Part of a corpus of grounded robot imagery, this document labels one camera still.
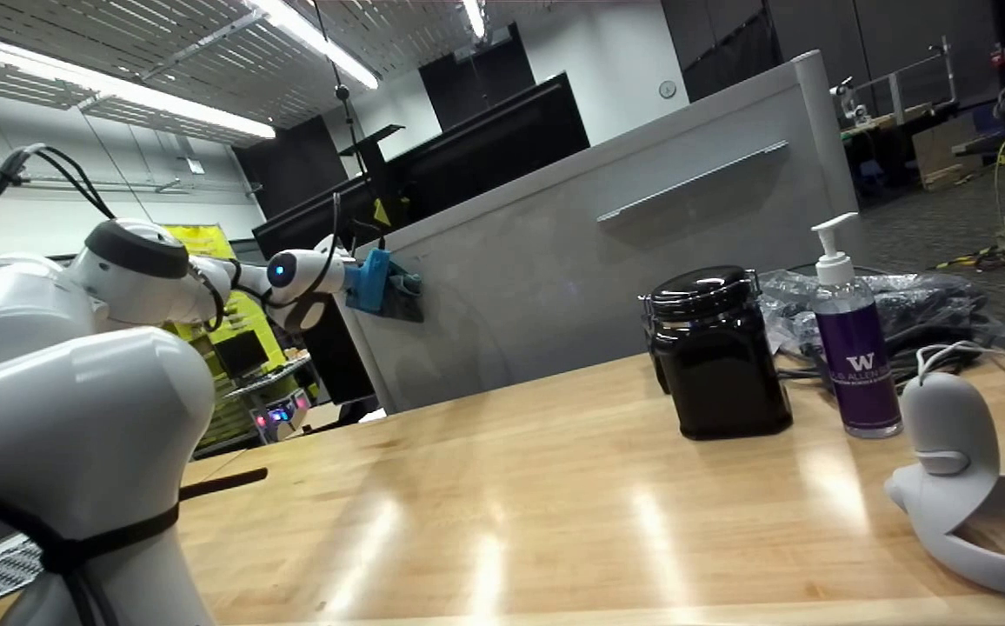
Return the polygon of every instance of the computer monitor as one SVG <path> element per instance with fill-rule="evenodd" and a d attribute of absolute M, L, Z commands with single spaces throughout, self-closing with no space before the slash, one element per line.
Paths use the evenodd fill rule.
<path fill-rule="evenodd" d="M 262 369 L 267 363 L 262 340 L 255 329 L 244 329 L 230 340 L 219 340 L 216 344 L 216 359 L 219 359 L 219 369 L 230 377 L 230 379 L 244 379 L 248 372 Z"/>

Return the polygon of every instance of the pump bottle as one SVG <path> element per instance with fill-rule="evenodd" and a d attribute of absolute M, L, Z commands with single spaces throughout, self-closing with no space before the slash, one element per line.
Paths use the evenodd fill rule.
<path fill-rule="evenodd" d="M 875 300 L 858 283 L 852 258 L 835 242 L 835 231 L 849 220 L 857 220 L 857 211 L 815 225 L 825 248 L 817 258 L 815 321 L 846 432 L 857 437 L 888 437 L 896 435 L 901 413 Z"/>

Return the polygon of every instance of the ceiling light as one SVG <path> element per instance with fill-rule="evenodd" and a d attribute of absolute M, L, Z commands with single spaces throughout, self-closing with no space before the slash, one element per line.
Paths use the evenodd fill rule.
<path fill-rule="evenodd" d="M 154 110 L 167 110 L 167 113 L 182 113 L 193 123 L 205 123 L 205 125 L 219 125 L 219 129 L 233 129 L 244 137 L 262 137 L 262 140 L 275 140 L 270 125 L 262 125 L 255 118 L 240 118 L 219 108 L 205 108 L 197 100 L 184 100 L 164 90 L 151 90 L 142 83 L 129 83 L 108 72 L 95 72 L 53 57 L 40 57 L 16 46 L 2 46 L 0 42 L 0 66 L 13 66 L 16 72 L 40 78 L 40 80 L 56 80 L 56 83 L 77 83 L 82 90 L 95 90 L 96 98 L 117 98 L 117 100 L 132 100 L 139 108 L 154 108 Z"/>
<path fill-rule="evenodd" d="M 299 46 L 326 57 L 336 68 L 351 72 L 362 88 L 376 90 L 379 80 L 368 72 L 351 52 L 344 52 L 336 42 L 322 38 L 303 13 L 297 13 L 286 0 L 248 0 L 263 13 L 267 24 L 297 38 Z"/>
<path fill-rule="evenodd" d="M 487 38 L 487 13 L 480 11 L 480 0 L 463 0 L 473 38 Z"/>

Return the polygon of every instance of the gray partition wall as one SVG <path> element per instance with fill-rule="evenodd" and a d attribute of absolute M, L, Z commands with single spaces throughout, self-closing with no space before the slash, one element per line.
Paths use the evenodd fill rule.
<path fill-rule="evenodd" d="M 857 207 L 817 52 L 386 241 L 424 324 L 344 307 L 388 413 L 645 350 L 635 294 L 700 265 L 817 258 Z"/>

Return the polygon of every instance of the wooden tabletop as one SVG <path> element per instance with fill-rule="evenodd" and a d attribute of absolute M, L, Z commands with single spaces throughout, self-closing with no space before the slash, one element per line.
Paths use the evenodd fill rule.
<path fill-rule="evenodd" d="M 1005 379 L 972 379 L 1005 448 Z M 909 440 L 790 404 L 784 435 L 685 440 L 635 353 L 195 464 L 267 480 L 182 537 L 219 622 L 1005 622 L 885 497 Z"/>

